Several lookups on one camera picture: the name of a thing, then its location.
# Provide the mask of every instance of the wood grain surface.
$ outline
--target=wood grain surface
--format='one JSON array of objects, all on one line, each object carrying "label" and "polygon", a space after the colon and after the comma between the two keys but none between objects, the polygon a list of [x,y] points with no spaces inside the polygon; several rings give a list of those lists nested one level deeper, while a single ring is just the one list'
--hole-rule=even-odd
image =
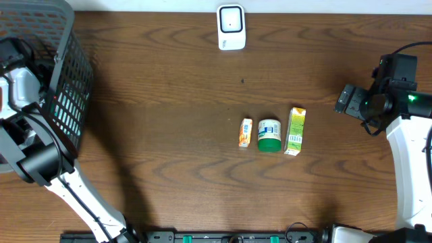
[{"label": "wood grain surface", "polygon": [[[217,47],[213,13],[76,13],[96,80],[80,149],[85,174],[142,229],[281,231],[301,221],[392,230],[396,184],[382,134],[333,111],[345,84],[371,85],[382,54],[432,39],[428,16],[247,14],[241,51]],[[432,92],[431,47],[418,55]],[[307,110],[297,157],[260,153],[257,124]],[[250,147],[238,148],[243,118]],[[0,242],[88,232],[59,198],[1,175]]]}]

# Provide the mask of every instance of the basket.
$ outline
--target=basket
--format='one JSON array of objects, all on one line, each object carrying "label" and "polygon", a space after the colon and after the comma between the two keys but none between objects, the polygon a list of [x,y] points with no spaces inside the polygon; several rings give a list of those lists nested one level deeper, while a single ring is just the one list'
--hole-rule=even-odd
[{"label": "basket", "polygon": [[78,150],[93,71],[72,31],[74,18],[74,11],[64,0],[0,1],[0,39],[23,39],[37,59],[54,59],[42,108]]}]

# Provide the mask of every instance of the white backdrop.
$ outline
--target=white backdrop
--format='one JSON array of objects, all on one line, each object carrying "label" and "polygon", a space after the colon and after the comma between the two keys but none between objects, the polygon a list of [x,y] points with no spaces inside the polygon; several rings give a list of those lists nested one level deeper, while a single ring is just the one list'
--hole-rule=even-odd
[{"label": "white backdrop", "polygon": [[432,0],[66,0],[75,10],[215,12],[239,3],[249,13],[432,14]]}]

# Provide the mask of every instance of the small orange box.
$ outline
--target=small orange box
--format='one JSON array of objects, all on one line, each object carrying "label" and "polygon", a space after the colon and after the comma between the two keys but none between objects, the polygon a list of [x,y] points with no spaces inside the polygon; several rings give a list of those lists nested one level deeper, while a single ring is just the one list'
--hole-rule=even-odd
[{"label": "small orange box", "polygon": [[240,137],[238,139],[238,146],[247,148],[250,144],[250,135],[252,133],[252,119],[243,119],[240,126]]}]

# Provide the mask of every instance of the green led indicator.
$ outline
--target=green led indicator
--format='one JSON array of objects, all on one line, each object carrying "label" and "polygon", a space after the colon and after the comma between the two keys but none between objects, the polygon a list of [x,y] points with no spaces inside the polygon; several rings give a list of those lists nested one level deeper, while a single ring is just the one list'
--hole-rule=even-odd
[{"label": "green led indicator", "polygon": [[415,101],[415,100],[417,99],[417,97],[415,97],[414,95],[409,94],[409,95],[408,95],[408,99],[409,99],[410,101]]}]

